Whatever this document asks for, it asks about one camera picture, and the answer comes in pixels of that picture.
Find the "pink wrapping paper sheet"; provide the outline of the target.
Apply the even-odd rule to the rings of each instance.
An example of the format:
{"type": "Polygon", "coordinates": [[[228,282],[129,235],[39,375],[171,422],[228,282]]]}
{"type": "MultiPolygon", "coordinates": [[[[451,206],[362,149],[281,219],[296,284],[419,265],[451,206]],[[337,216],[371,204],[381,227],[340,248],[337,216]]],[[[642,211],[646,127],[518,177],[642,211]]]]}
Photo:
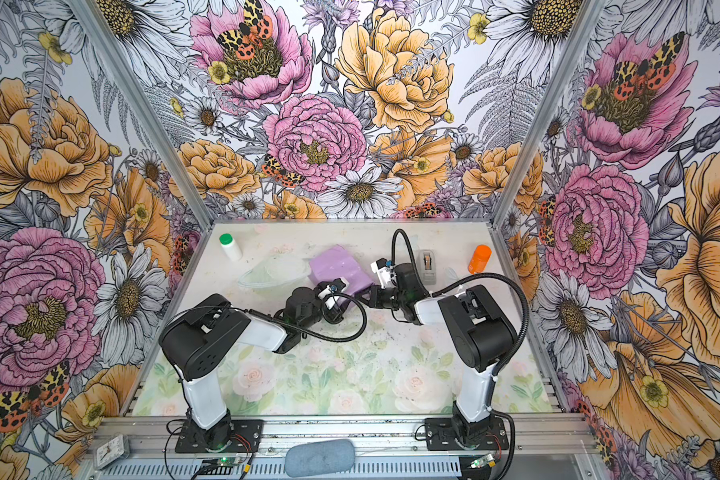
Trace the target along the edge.
{"type": "Polygon", "coordinates": [[[360,263],[342,246],[336,245],[308,261],[310,279],[315,283],[341,279],[348,295],[357,294],[373,284],[360,263]]]}

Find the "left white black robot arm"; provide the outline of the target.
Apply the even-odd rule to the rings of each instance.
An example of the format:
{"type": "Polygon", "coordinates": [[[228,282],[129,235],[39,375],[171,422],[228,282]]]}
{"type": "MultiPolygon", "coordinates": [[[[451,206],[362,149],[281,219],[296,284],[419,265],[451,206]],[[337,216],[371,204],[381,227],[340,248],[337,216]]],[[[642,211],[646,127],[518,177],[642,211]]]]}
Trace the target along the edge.
{"type": "Polygon", "coordinates": [[[159,346],[178,375],[187,404],[186,420],[175,433],[175,452],[257,452],[263,422],[232,418],[223,398],[219,367],[238,344],[284,355],[306,337],[336,344],[359,339],[368,326],[368,315],[358,299],[344,292],[345,287],[342,279],[298,287],[273,314],[236,307],[216,293],[182,311],[166,326],[159,346]],[[313,329],[320,322],[340,324],[351,304],[361,315],[357,332],[332,337],[313,329]]]}

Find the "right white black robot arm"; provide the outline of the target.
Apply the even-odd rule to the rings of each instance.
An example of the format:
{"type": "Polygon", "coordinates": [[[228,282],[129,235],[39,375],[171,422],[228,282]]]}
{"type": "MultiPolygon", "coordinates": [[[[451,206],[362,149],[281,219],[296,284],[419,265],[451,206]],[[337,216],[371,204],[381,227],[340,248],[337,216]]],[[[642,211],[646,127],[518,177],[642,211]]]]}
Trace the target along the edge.
{"type": "Polygon", "coordinates": [[[452,437],[465,448],[476,448],[486,440],[504,448],[500,436],[504,423],[492,405],[498,374],[522,345],[529,324],[529,308],[523,289],[510,278],[493,272],[462,278],[436,291],[428,291],[412,263],[393,264],[381,258],[371,264],[378,281],[359,293],[371,309],[400,314],[404,323],[416,326],[443,325],[464,365],[461,390],[452,407],[452,437]],[[498,301],[482,284],[495,280],[506,284],[519,297],[522,325],[516,329],[498,301]]]}

